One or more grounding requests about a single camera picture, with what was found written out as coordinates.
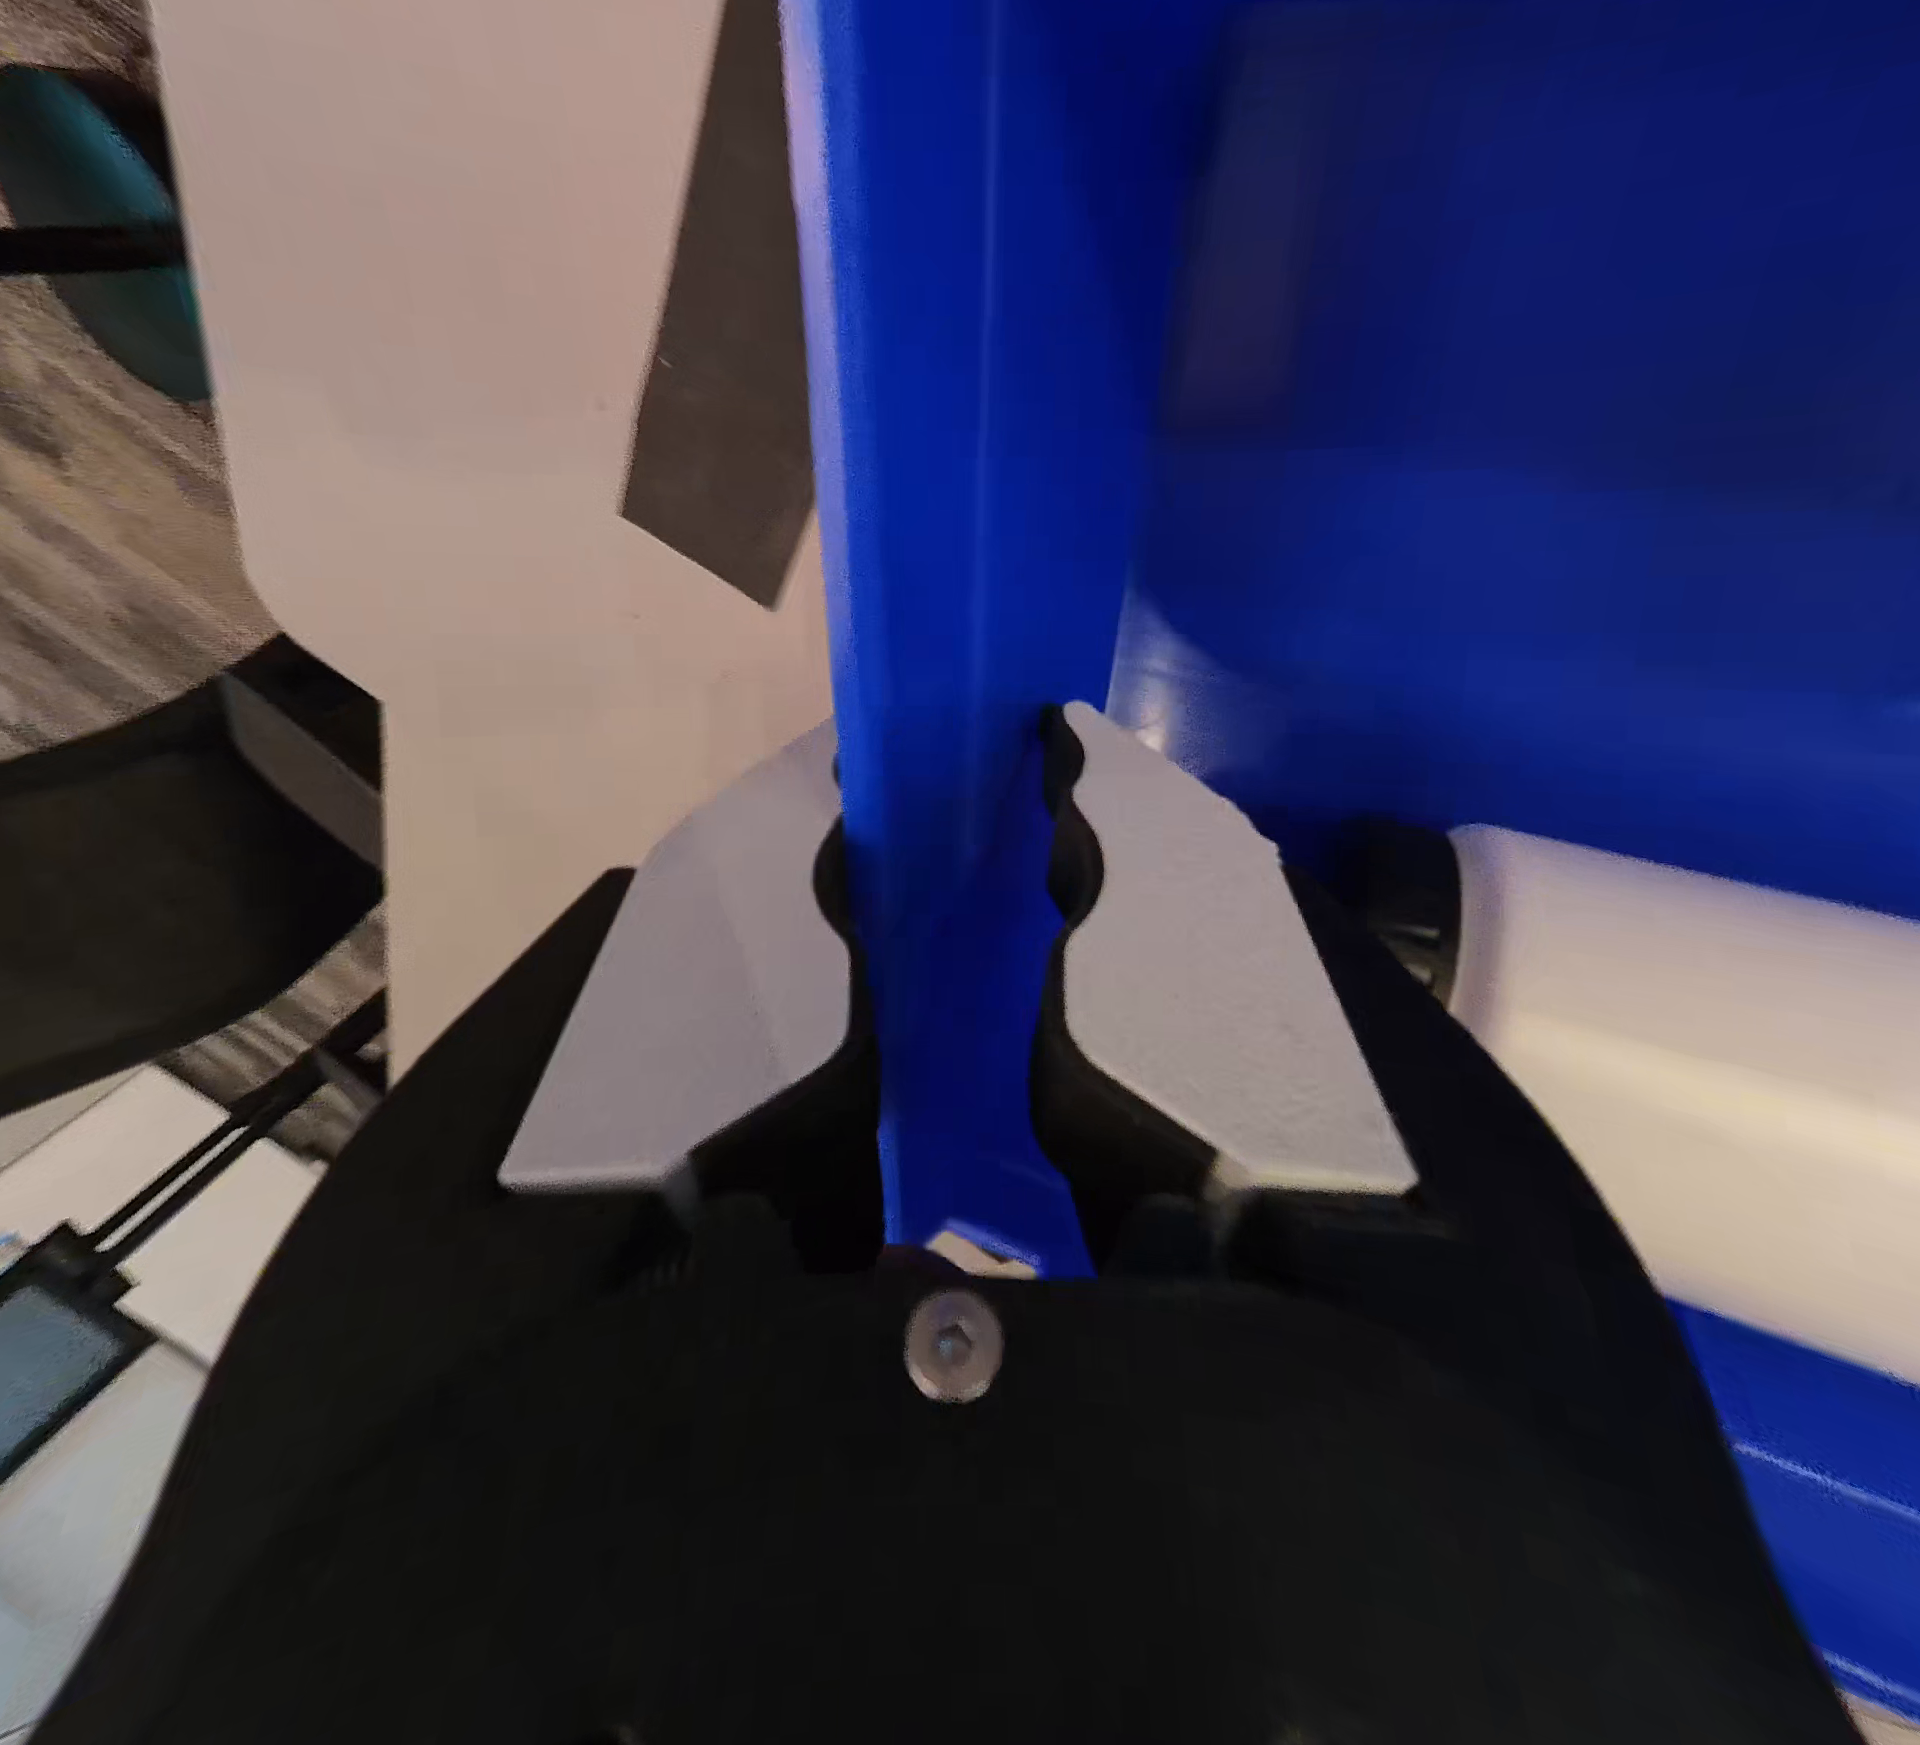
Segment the white plastic bottle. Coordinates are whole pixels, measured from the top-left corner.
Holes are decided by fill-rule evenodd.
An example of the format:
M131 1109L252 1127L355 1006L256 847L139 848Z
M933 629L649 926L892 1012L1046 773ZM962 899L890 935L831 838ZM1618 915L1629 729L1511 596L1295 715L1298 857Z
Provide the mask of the white plastic bottle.
M1672 1300L1918 1379L1918 927L1461 824L1449 1012Z

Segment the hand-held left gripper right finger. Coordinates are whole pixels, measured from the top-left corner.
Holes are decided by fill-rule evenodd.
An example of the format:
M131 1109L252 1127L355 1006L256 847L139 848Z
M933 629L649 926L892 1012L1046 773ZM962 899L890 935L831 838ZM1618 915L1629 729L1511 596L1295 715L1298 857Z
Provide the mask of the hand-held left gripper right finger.
M1030 1116L1092 1266L1160 1211L1204 1252L1247 1217L1417 1233L1420 1172L1277 847L1087 701L1043 715L1043 808Z

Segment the blue plastic bin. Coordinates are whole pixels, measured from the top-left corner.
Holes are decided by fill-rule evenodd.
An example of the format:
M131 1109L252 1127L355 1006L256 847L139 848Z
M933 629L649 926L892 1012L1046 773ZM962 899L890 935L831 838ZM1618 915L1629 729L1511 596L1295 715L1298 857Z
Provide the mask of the blue plastic bin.
M1668 1299L1328 891L1493 824L1916 922L1916 0L780 0L890 1238L693 1718L827 1741L1916 1724L1916 1383ZM1420 1228L1160 1211L1030 1116L1043 715L1280 857Z

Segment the black bottle lid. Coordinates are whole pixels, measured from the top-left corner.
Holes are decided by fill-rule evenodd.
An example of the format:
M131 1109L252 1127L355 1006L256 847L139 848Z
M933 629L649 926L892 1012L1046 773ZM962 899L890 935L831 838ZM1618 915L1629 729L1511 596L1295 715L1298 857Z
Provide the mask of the black bottle lid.
M1438 1003L1451 1007L1464 891L1443 831L1377 816L1345 820L1331 848L1328 891Z

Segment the short black tape strip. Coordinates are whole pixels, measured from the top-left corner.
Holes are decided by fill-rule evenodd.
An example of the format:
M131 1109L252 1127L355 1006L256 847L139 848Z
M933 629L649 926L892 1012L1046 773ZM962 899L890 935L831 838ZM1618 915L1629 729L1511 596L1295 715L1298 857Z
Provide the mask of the short black tape strip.
M780 0L724 0L622 515L761 609L815 515Z

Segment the black device with screen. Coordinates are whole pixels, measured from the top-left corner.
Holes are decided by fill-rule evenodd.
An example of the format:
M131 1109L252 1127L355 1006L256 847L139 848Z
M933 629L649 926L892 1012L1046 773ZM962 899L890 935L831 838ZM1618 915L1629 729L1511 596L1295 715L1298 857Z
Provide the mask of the black device with screen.
M123 1311L131 1281L70 1224L2 1270L2 1480L10 1480L154 1344Z

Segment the teal round object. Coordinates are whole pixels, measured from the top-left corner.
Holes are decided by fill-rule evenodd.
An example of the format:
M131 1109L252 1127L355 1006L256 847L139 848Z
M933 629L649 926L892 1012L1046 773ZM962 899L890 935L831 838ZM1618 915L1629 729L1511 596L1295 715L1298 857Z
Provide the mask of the teal round object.
M2 69L3 276L50 284L78 330L162 397L211 399L157 96L100 69Z

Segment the black chair seat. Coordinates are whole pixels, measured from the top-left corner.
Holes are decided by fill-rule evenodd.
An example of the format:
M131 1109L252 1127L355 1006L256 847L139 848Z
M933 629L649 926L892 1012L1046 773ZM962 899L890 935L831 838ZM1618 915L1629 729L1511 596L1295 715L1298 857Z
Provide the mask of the black chair seat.
M2 1115L227 1029L379 904L382 710L277 635L2 766Z

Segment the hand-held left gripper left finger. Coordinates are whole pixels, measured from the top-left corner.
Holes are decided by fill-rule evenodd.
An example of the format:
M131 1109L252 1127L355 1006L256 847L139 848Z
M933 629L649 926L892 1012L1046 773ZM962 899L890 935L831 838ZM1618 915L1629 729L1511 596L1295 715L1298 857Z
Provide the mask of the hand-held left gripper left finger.
M878 1047L823 722L628 882L507 1154L519 1195L727 1196L793 1238L883 1238Z

